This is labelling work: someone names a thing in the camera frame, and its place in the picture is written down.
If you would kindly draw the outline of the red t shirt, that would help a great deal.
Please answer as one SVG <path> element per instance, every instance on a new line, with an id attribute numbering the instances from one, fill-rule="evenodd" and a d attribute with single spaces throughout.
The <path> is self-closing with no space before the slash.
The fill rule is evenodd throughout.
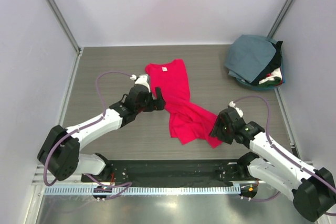
<path id="1" fill-rule="evenodd" d="M 219 147 L 222 142 L 210 136 L 217 116 L 192 103 L 188 75 L 182 59 L 170 63 L 150 63 L 145 67 L 150 77 L 151 90 L 161 89 L 166 102 L 165 109 L 170 114 L 169 131 L 172 138 L 181 144 L 188 144 L 196 139 L 205 140 L 212 148 Z"/>

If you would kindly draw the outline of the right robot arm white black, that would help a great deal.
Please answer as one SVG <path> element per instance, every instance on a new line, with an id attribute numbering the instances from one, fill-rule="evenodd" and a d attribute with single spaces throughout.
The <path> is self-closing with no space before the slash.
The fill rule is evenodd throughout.
<path id="1" fill-rule="evenodd" d="M 239 108 L 228 107 L 220 111 L 210 136 L 248 148 L 249 152 L 238 160 L 238 176 L 266 182 L 285 195 L 308 221 L 317 221 L 335 205 L 335 183 L 331 172 L 300 160 L 256 122 L 246 123 Z"/>

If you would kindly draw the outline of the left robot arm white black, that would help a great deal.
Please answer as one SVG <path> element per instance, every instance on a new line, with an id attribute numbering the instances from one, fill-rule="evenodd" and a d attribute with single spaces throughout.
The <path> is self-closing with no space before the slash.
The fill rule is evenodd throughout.
<path id="1" fill-rule="evenodd" d="M 44 175 L 51 173 L 56 181 L 83 174 L 105 182 L 113 173 L 112 162 L 103 155 L 87 155 L 81 150 L 99 137 L 133 122 L 141 112 L 162 111 L 165 101 L 159 87 L 154 92 L 141 84 L 134 85 L 122 100 L 102 114 L 68 128 L 54 126 L 48 133 L 37 159 L 44 165 Z"/>

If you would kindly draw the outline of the green t shirt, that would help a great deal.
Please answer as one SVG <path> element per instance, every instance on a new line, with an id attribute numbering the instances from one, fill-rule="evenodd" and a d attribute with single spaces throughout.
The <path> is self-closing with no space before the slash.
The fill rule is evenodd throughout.
<path id="1" fill-rule="evenodd" d="M 264 89 L 274 89 L 283 84 L 283 79 L 274 78 L 274 80 L 267 80 L 264 83 L 259 84 L 259 87 Z"/>

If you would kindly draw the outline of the grey blue t shirt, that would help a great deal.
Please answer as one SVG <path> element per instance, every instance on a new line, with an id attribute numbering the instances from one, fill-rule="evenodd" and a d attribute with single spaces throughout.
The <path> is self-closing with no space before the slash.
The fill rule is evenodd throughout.
<path id="1" fill-rule="evenodd" d="M 276 41 L 257 35 L 241 35 L 229 47 L 224 66 L 235 77 L 252 83 L 276 54 Z"/>

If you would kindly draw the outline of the white t shirt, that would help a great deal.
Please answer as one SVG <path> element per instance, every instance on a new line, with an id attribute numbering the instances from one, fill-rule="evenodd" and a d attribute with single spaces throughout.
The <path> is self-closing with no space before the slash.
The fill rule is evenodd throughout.
<path id="1" fill-rule="evenodd" d="M 266 77 L 259 81 L 259 84 L 266 82 L 267 80 L 274 80 L 274 78 L 283 79 L 281 68 L 275 69 L 273 72 L 266 75 Z"/>

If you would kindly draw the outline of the black t shirt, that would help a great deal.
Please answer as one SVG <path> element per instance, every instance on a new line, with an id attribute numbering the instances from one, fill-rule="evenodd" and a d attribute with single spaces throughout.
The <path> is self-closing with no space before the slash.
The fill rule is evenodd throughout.
<path id="1" fill-rule="evenodd" d="M 275 48 L 276 52 L 269 64 L 265 67 L 265 69 L 259 74 L 258 81 L 265 79 L 268 74 L 271 74 L 274 70 L 281 67 L 282 64 L 282 47 L 283 41 L 278 41 L 276 44 L 272 43 L 273 47 Z"/>

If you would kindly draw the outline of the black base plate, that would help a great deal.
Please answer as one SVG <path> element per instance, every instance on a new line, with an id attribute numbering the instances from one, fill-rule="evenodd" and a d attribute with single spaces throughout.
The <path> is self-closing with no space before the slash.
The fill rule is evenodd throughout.
<path id="1" fill-rule="evenodd" d="M 233 182 L 255 181 L 236 159 L 110 160 L 108 173 L 99 182 L 114 179 L 132 187 L 228 187 Z"/>

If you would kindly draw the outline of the left aluminium frame post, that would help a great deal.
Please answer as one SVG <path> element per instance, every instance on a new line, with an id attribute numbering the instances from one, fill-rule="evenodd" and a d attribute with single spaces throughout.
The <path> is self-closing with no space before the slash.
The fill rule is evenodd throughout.
<path id="1" fill-rule="evenodd" d="M 67 36 L 70 44 L 74 48 L 77 54 L 80 54 L 81 47 L 78 45 L 74 35 L 72 34 L 67 22 L 65 21 L 57 3 L 55 0 L 46 0 L 48 6 L 50 7 L 52 13 L 54 14 L 57 22 L 60 24 L 62 30 L 64 31 L 65 35 Z"/>

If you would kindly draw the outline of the aluminium frame post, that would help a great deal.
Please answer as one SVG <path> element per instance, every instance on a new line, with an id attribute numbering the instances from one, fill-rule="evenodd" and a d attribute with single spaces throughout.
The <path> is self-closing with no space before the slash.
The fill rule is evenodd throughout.
<path id="1" fill-rule="evenodd" d="M 57 3 L 55 0 L 46 0 L 48 6 L 50 7 L 52 13 L 54 14 L 57 22 L 60 24 L 62 30 L 64 31 L 65 35 L 67 36 L 70 44 L 74 48 L 77 54 L 80 54 L 81 47 L 78 45 L 74 35 L 72 34 L 67 22 L 65 21 Z"/>
<path id="2" fill-rule="evenodd" d="M 295 0 L 285 0 L 284 4 L 282 5 L 280 12 L 278 13 L 275 21 L 272 24 L 272 27 L 267 35 L 268 38 L 274 38 L 276 32 L 278 31 L 280 25 L 284 21 L 285 17 L 289 13 L 291 7 L 293 6 Z"/>

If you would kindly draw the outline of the right aluminium frame post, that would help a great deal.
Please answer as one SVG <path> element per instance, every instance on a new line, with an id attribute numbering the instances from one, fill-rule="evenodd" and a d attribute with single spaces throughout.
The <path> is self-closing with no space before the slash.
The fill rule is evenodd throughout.
<path id="1" fill-rule="evenodd" d="M 285 0 L 284 4 L 282 5 L 280 12 L 278 13 L 275 21 L 272 24 L 272 27 L 267 35 L 268 38 L 274 38 L 276 32 L 278 31 L 280 25 L 284 21 L 285 17 L 289 13 L 291 7 L 293 6 L 295 0 Z"/>

